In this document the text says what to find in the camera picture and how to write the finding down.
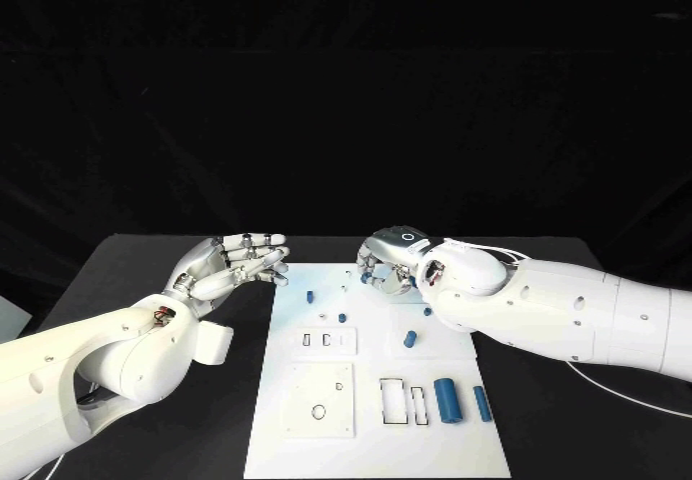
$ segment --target rectangular hole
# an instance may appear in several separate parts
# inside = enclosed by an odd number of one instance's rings
[[[407,425],[404,380],[401,378],[381,378],[379,388],[382,390],[382,419],[385,425]]]
[[[428,424],[428,411],[425,410],[425,396],[422,387],[411,387],[411,398],[414,399],[415,424]]]

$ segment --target black table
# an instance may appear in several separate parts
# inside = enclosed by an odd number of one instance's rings
[[[42,330],[160,292],[205,237],[115,235],[98,246]],[[574,238],[464,238],[542,260],[600,268]],[[293,237],[288,262],[352,262],[362,238]],[[245,467],[274,286],[244,285],[210,319],[235,329],[226,363],[193,362],[170,397],[68,453],[53,479],[239,479]],[[479,366],[513,478],[689,478],[692,420],[626,402],[562,362],[474,334]],[[633,369],[581,366],[623,393],[692,412],[688,384]]]

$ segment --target mounting hole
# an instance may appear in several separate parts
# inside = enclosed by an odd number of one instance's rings
[[[32,389],[36,393],[43,393],[43,382],[33,373],[29,375],[29,385],[32,386]]]
[[[327,410],[324,409],[324,405],[316,405],[313,407],[313,418],[316,420],[321,420],[326,414],[327,414]]]
[[[585,306],[587,306],[587,301],[584,300],[584,297],[577,297],[577,300],[574,301],[574,309],[584,310]]]

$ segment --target blue cylinder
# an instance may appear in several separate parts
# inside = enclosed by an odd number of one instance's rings
[[[480,419],[484,422],[489,422],[493,419],[493,416],[490,415],[490,407],[487,405],[486,391],[483,390],[483,387],[473,387],[473,393],[476,395],[476,403],[479,404]]]
[[[440,409],[440,418],[443,419],[443,423],[458,423],[464,417],[461,416],[461,408],[458,407],[454,382],[451,381],[451,378],[440,378],[435,380],[434,385],[437,408]]]
[[[414,346],[417,336],[418,336],[417,333],[412,330],[409,330],[409,332],[407,333],[407,338],[404,339],[404,346],[407,348],[411,348]]]

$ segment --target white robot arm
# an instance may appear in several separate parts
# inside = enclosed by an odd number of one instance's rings
[[[483,247],[513,257],[503,263],[477,247],[451,239],[434,245],[409,227],[379,230],[357,255],[362,280],[388,294],[417,286],[456,330],[556,360],[692,381],[692,293]],[[372,276],[378,260],[392,267],[386,279]]]
[[[283,235],[205,240],[159,295],[0,345],[0,479],[16,480],[163,400],[192,360],[223,363],[232,329],[200,318],[252,280],[288,283]],[[99,388],[75,398],[75,372]]]

